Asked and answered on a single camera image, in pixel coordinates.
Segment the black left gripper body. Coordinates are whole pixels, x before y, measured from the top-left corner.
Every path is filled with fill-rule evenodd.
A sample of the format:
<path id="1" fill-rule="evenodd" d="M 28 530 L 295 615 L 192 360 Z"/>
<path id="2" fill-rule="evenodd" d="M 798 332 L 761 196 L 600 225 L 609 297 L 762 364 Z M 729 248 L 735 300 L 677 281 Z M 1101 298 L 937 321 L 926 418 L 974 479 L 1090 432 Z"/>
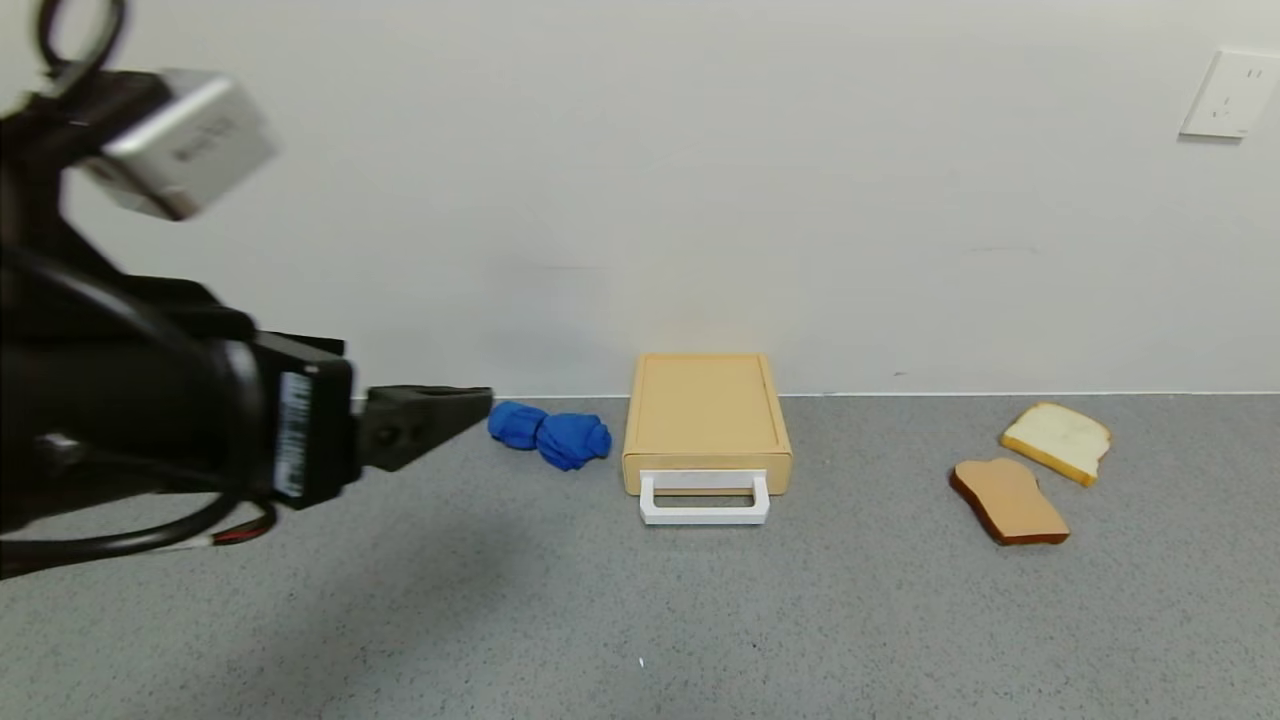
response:
<path id="1" fill-rule="evenodd" d="M 264 329 L 193 336 L 215 389 L 148 340 L 118 340 L 116 387 L 128 402 L 116 450 L 163 495 L 214 493 L 301 510 L 335 498 L 358 478 L 355 366 L 343 340 Z"/>

